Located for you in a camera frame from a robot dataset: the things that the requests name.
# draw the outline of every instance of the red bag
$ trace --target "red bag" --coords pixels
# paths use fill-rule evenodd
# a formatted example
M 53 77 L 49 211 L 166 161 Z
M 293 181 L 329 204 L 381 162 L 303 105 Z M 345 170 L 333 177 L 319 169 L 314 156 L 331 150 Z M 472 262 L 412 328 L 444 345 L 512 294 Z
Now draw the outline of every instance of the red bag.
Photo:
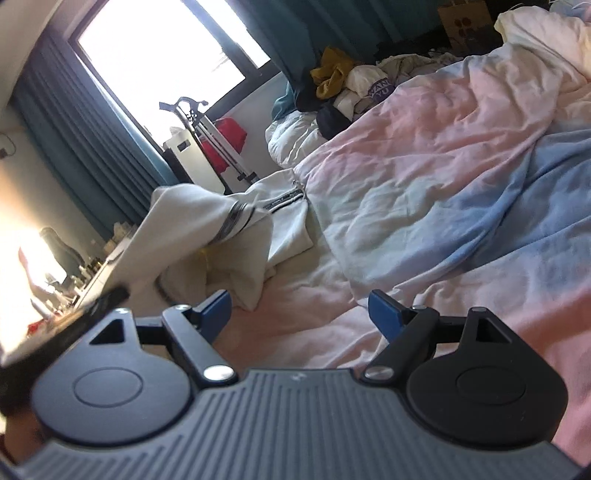
M 228 140 L 230 145 L 234 147 L 234 150 L 240 153 L 244 147 L 244 142 L 246 141 L 246 132 L 240 125 L 238 125 L 238 122 L 231 117 L 225 117 L 217 120 L 215 126 L 224 138 Z M 213 169 L 218 173 L 226 171 L 228 164 L 214 150 L 212 145 L 207 140 L 203 140 L 202 144 L 205 155 Z

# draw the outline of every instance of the triangular cutout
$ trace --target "triangular cutout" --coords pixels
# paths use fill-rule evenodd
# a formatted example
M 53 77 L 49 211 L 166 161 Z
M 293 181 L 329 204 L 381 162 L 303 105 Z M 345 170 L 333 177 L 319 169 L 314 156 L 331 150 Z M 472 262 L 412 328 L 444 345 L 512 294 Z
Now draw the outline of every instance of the triangular cutout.
M 478 320 L 477 342 L 509 343 L 509 339 L 488 319 Z
M 123 329 L 123 320 L 113 320 L 102 332 L 100 332 L 92 341 L 91 345 L 108 345 L 110 343 L 123 343 L 125 341 L 125 331 Z

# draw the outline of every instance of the pile of clothes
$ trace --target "pile of clothes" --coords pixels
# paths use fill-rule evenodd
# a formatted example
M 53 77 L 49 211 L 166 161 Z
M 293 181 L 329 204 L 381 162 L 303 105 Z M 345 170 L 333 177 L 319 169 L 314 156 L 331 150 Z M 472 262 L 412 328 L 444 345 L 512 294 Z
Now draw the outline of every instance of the pile of clothes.
M 271 158 L 283 168 L 297 165 L 411 78 L 460 61 L 450 53 L 429 57 L 402 54 L 376 65 L 360 64 L 338 48 L 327 47 L 320 66 L 307 74 L 307 87 L 287 84 L 275 102 L 273 123 L 265 132 Z

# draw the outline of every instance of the silver screw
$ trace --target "silver screw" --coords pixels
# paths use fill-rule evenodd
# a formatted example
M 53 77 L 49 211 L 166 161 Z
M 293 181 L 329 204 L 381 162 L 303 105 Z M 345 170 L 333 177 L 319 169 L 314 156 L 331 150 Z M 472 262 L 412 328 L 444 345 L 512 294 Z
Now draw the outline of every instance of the silver screw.
M 394 376 L 394 370 L 383 365 L 369 367 L 364 373 L 365 378 L 375 381 L 390 380 Z
M 203 376 L 210 382 L 224 382 L 234 375 L 232 367 L 227 365 L 212 365 L 203 371 Z

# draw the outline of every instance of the window frame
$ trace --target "window frame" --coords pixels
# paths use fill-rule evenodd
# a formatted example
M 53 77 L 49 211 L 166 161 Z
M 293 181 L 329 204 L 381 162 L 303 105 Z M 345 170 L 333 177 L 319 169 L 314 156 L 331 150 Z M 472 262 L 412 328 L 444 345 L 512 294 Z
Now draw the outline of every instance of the window frame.
M 189 11 L 197 17 L 202 25 L 211 33 L 212 37 L 220 44 L 222 51 L 226 54 L 228 59 L 236 66 L 236 68 L 244 76 L 244 80 L 236 85 L 232 90 L 226 93 L 222 98 L 209 107 L 207 110 L 207 117 L 214 121 L 221 118 L 224 114 L 228 113 L 233 107 L 239 104 L 252 92 L 257 90 L 259 87 L 264 85 L 266 82 L 271 80 L 277 75 L 280 70 L 275 66 L 272 61 L 268 61 L 263 66 L 257 68 L 255 63 L 250 57 L 244 52 L 242 47 L 234 42 L 230 36 L 224 31 L 224 29 L 212 18 L 209 13 L 201 6 L 197 0 L 180 0 Z M 95 78 L 101 83 L 103 88 L 111 95 L 113 100 L 119 105 L 119 107 L 125 112 L 130 118 L 134 125 L 144 134 L 146 139 L 154 146 L 158 151 L 162 152 L 162 145 L 158 145 L 152 138 L 152 135 L 136 120 L 129 110 L 125 107 L 123 102 L 115 95 L 115 92 L 110 89 L 109 85 L 105 82 L 100 73 L 96 70 L 90 57 L 84 51 L 84 48 L 80 44 L 80 37 L 92 23 L 100 10 L 109 2 L 109 0 L 97 0 L 88 13 L 82 18 L 81 22 L 72 32 L 72 35 L 68 39 L 73 50 L 80 57 L 86 67 L 92 72 Z

